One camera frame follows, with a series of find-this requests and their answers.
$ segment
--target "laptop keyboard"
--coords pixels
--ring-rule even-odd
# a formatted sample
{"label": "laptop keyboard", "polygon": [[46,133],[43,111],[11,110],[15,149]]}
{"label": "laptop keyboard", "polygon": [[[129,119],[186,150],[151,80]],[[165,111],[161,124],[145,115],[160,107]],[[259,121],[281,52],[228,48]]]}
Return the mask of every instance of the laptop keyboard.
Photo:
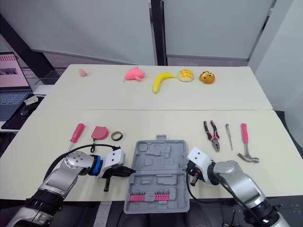
{"label": "laptop keyboard", "polygon": [[26,93],[0,94],[0,105],[18,105],[26,96]]}

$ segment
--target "pink-handled pliers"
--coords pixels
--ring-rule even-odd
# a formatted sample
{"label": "pink-handled pliers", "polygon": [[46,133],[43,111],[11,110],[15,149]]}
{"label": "pink-handled pliers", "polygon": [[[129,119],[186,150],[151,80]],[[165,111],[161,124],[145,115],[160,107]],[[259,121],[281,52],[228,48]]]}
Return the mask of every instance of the pink-handled pliers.
{"label": "pink-handled pliers", "polygon": [[210,121],[211,125],[213,126],[214,128],[214,135],[212,135],[210,133],[210,131],[208,130],[207,128],[207,122],[204,121],[204,129],[206,131],[206,134],[207,134],[207,137],[208,137],[208,140],[210,140],[212,143],[213,143],[213,148],[215,149],[215,151],[219,152],[220,150],[220,144],[219,144],[219,141],[218,139],[220,138],[219,135],[218,135],[218,130],[217,130],[217,127],[216,125],[214,124],[214,121]]}

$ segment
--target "rubber ring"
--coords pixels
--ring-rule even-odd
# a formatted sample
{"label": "rubber ring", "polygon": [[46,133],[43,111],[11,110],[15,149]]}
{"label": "rubber ring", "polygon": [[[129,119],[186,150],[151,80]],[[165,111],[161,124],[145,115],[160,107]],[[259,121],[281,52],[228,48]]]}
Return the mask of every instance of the rubber ring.
{"label": "rubber ring", "polygon": [[113,141],[119,141],[119,140],[121,140],[122,138],[123,138],[123,134],[122,134],[122,132],[120,132],[120,131],[115,131],[115,132],[113,132],[111,135],[110,135],[110,137],[112,138],[112,140]]}

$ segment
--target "computer mouse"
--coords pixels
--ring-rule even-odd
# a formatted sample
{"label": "computer mouse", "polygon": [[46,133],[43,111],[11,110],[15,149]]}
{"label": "computer mouse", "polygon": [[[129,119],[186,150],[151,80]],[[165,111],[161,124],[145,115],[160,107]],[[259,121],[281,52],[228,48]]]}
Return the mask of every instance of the computer mouse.
{"label": "computer mouse", "polygon": [[38,107],[37,104],[26,105],[20,110],[21,118],[28,118],[32,112]]}

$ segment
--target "screwdriver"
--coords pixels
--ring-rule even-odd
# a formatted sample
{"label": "screwdriver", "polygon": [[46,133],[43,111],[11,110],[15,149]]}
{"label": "screwdriver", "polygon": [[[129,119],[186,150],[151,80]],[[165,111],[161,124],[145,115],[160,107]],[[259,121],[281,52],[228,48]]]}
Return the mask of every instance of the screwdriver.
{"label": "screwdriver", "polygon": [[226,124],[225,127],[226,127],[227,135],[229,138],[229,143],[231,144],[231,148],[232,148],[232,135],[231,135],[231,131],[229,130],[229,125]]}
{"label": "screwdriver", "polygon": [[80,137],[80,135],[81,135],[81,133],[83,132],[83,129],[84,129],[84,124],[82,124],[82,123],[79,123],[78,125],[77,125],[77,127],[76,127],[76,129],[75,129],[75,131],[74,131],[74,133],[73,133],[73,135],[72,135],[72,137],[71,137],[71,144],[70,144],[70,146],[68,147],[68,149],[67,149],[67,152],[69,152],[69,150],[71,149],[71,146],[72,146],[72,144],[73,143],[76,143],[77,141],[78,141],[78,139],[79,139],[79,137]]}

